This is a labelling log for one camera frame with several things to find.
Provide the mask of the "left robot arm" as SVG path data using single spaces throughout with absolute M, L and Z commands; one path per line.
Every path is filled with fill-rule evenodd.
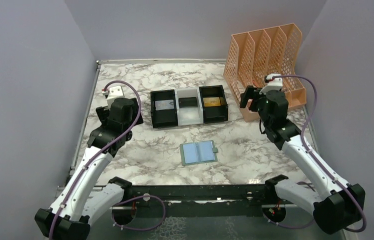
M 96 108 L 96 113 L 101 125 L 91 131 L 82 161 L 51 206 L 35 215 L 40 231 L 51 240 L 85 240 L 109 207 L 131 201 L 132 183 L 120 177 L 110 179 L 95 197 L 89 196 L 103 170 L 132 138 L 132 128 L 143 123 L 141 102 L 119 97 Z

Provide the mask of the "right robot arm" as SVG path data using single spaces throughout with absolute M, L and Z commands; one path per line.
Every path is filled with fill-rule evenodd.
M 285 153 L 313 184 L 309 190 L 278 175 L 265 181 L 264 199 L 274 204 L 286 200 L 313 216 L 314 222 L 326 234 L 339 230 L 362 232 L 367 227 L 363 212 L 365 191 L 359 184 L 351 185 L 339 176 L 310 146 L 304 133 L 287 117 L 288 101 L 284 92 L 247 86 L 240 95 L 240 108 L 259 114 L 259 130 Z M 362 227 L 350 225 L 361 221 Z

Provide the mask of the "green card holder wallet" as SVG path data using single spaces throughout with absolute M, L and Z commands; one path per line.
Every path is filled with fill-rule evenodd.
M 180 144 L 183 166 L 217 162 L 218 148 L 213 140 Z

